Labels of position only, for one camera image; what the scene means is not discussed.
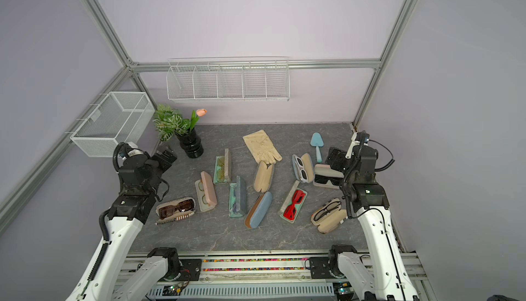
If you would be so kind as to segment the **grey case red glasses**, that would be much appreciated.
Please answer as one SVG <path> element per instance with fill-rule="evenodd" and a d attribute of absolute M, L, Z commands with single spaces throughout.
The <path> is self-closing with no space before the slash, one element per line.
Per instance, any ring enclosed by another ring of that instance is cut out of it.
<path fill-rule="evenodd" d="M 308 195 L 299 185 L 300 182 L 296 180 L 279 210 L 279 217 L 291 224 L 297 220 Z"/>

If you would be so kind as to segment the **blue brown glasses case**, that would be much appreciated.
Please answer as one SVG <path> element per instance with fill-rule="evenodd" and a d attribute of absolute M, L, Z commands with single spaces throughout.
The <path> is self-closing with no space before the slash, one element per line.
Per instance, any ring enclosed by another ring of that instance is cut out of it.
<path fill-rule="evenodd" d="M 245 226 L 248 229 L 259 227 L 271 206 L 272 199 L 273 195 L 270 191 L 260 194 L 256 203 L 252 206 L 245 218 Z"/>

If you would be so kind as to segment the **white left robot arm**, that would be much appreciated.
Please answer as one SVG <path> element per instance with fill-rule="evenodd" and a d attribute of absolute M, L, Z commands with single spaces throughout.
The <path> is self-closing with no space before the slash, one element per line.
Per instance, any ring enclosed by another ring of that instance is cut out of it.
<path fill-rule="evenodd" d="M 116 282 L 130 248 L 153 206 L 161 201 L 162 177 L 177 156 L 170 147 L 154 155 L 133 143 L 121 142 L 112 155 L 119 178 L 119 195 L 99 216 L 102 238 L 69 300 L 142 300 L 163 278 L 179 277 L 182 265 L 175 248 L 155 248 L 122 286 Z"/>

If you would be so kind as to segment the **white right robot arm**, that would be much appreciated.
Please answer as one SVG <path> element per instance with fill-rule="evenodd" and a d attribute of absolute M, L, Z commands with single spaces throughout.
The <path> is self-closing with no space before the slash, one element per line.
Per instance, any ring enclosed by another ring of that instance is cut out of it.
<path fill-rule="evenodd" d="M 418 300 L 397 244 L 385 189 L 377 182 L 378 151 L 369 146 L 366 131 L 354 132 L 347 151 L 329 156 L 330 168 L 342 172 L 342 191 L 349 219 L 359 221 L 372 269 L 352 246 L 333 246 L 331 271 L 344 276 L 359 300 Z"/>

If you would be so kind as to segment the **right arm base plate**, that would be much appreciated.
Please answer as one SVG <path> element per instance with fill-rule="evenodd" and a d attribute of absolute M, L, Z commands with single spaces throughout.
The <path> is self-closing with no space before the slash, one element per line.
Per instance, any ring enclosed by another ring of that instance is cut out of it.
<path fill-rule="evenodd" d="M 311 257 L 306 263 L 312 279 L 333 279 L 328 257 Z"/>

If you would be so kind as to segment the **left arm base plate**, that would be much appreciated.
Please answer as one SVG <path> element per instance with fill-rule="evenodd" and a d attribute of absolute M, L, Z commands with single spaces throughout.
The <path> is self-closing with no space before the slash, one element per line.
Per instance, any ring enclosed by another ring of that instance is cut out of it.
<path fill-rule="evenodd" d="M 182 259 L 179 261 L 179 272 L 168 273 L 163 281 L 166 282 L 194 282 L 198 281 L 201 275 L 201 259 Z"/>

